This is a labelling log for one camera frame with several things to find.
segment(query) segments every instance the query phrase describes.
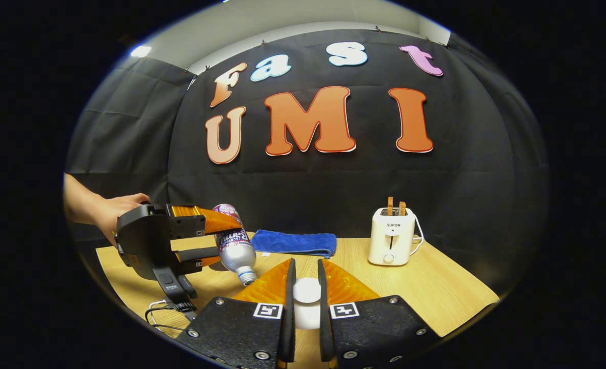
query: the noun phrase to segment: wooden table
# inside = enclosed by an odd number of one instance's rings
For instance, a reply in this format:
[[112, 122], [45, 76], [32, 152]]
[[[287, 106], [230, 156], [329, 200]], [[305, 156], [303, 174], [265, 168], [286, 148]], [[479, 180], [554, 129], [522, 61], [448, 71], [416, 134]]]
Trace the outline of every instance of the wooden table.
[[[174, 240], [171, 245], [173, 250], [188, 250], [216, 244], [213, 236], [205, 236]], [[499, 301], [497, 294], [483, 282], [427, 241], [403, 266], [370, 264], [368, 252], [368, 238], [339, 238], [337, 250], [329, 260], [359, 278], [380, 296], [397, 294], [403, 297], [441, 337], [463, 325], [488, 304]], [[317, 260], [321, 257], [290, 254], [263, 257], [261, 254], [257, 253], [254, 266], [258, 276], [293, 257], [296, 259], [297, 278], [317, 278]], [[143, 279], [134, 269], [125, 266], [114, 247], [99, 248], [97, 255], [116, 294], [141, 318], [144, 318], [150, 303], [164, 298], [157, 281]], [[198, 292], [193, 303], [199, 311], [215, 296], [232, 298], [244, 289], [235, 273], [214, 271], [208, 266], [199, 273], [187, 275], [187, 278]], [[173, 310], [155, 311], [154, 317], [158, 324], [183, 328], [189, 324], [182, 313]], [[179, 334], [179, 331], [165, 327], [162, 331], [172, 338]], [[321, 362], [319, 354], [319, 330], [297, 329], [295, 352], [295, 362], [288, 364], [292, 369], [328, 368], [328, 363]]]

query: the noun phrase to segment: black cable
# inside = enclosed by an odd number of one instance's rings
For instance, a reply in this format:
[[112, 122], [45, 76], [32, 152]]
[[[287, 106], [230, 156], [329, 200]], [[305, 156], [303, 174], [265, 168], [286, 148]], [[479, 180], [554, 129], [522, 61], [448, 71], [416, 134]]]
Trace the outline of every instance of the black cable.
[[166, 306], [162, 306], [162, 307], [154, 307], [152, 309], [148, 309], [146, 310], [146, 322], [150, 323], [150, 320], [148, 320], [148, 313], [150, 313], [151, 311], [157, 311], [157, 310], [173, 310], [173, 308], [171, 307], [166, 307]]
[[164, 325], [164, 324], [151, 324], [153, 327], [167, 327], [168, 329], [175, 329], [175, 330], [184, 330], [184, 329], [179, 329], [178, 327], [173, 327], [172, 325]]

